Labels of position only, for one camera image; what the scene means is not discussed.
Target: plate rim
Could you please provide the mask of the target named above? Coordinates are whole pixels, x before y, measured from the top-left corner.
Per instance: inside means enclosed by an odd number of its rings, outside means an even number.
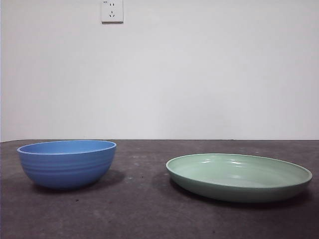
[[[211,183],[211,182],[207,182],[207,181],[202,181],[202,180],[197,180],[197,179],[192,179],[192,178],[189,178],[189,177],[185,177],[183,175],[180,175],[176,172],[174,172],[168,165],[170,162],[178,159],[178,158],[183,158],[183,157],[187,157],[187,156],[195,156],[195,155],[236,155],[236,156],[249,156],[249,157],[258,157],[258,158],[265,158],[265,159],[270,159],[270,160],[274,160],[274,161],[280,161],[280,162],[283,162],[283,163],[286,163],[286,164],[290,164],[290,165],[293,165],[293,166],[296,166],[304,171],[306,171],[308,173],[308,177],[307,177],[307,180],[306,181],[303,181],[301,183],[295,183],[295,184],[288,184],[288,185],[285,185],[285,186],[265,186],[265,187],[245,187],[245,186],[233,186],[233,185],[225,185],[225,184],[219,184],[219,183]],[[291,163],[291,162],[287,162],[287,161],[284,161],[284,160],[280,160],[280,159],[275,159],[275,158],[269,158],[269,157],[262,157],[262,156],[255,156],[255,155],[248,155],[248,154],[236,154],[236,153],[196,153],[196,154],[187,154],[187,155],[182,155],[182,156],[179,156],[179,157],[175,157],[175,158],[172,158],[170,159],[168,162],[166,162],[166,169],[170,172],[170,173],[173,173],[175,175],[178,175],[179,177],[182,177],[184,179],[188,179],[188,180],[192,180],[192,181],[195,181],[195,182],[198,182],[198,183],[204,183],[204,184],[208,184],[208,185],[214,185],[214,186],[220,186],[220,187],[227,187],[227,188],[241,188],[241,189],[277,189],[277,188],[287,188],[287,187],[294,187],[294,186],[298,186],[298,185],[303,185],[305,183],[308,183],[312,180],[313,178],[313,174],[311,173],[310,170],[298,165],[298,164],[295,164],[295,163]]]

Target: green plate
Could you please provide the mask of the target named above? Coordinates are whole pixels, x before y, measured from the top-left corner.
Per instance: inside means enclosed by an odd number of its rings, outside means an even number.
[[[303,191],[309,170],[285,161],[240,154],[193,154],[166,163],[173,181],[193,193],[229,202],[281,201]]]

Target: ribbed bowl exterior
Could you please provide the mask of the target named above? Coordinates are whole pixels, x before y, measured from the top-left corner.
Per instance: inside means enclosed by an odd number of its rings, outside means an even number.
[[[19,152],[22,168],[35,183],[53,189],[75,189],[100,179],[110,168],[116,147],[74,154]]]

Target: concrete surface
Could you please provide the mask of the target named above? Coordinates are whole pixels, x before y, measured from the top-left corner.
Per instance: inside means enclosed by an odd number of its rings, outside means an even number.
[[[86,188],[34,185],[16,149],[1,144],[2,239],[315,239],[319,235],[319,141],[113,140],[114,162]],[[297,163],[309,189],[284,202],[237,204],[192,194],[172,182],[165,163],[192,153],[240,153]]]

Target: bowl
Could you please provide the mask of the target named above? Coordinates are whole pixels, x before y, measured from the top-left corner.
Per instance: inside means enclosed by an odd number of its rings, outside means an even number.
[[[67,140],[29,144],[17,151],[35,184],[68,190],[99,180],[110,168],[115,149],[109,141]]]
[[[229,202],[281,201],[302,192],[309,170],[285,161],[240,154],[194,154],[173,158],[166,168],[179,186]]]

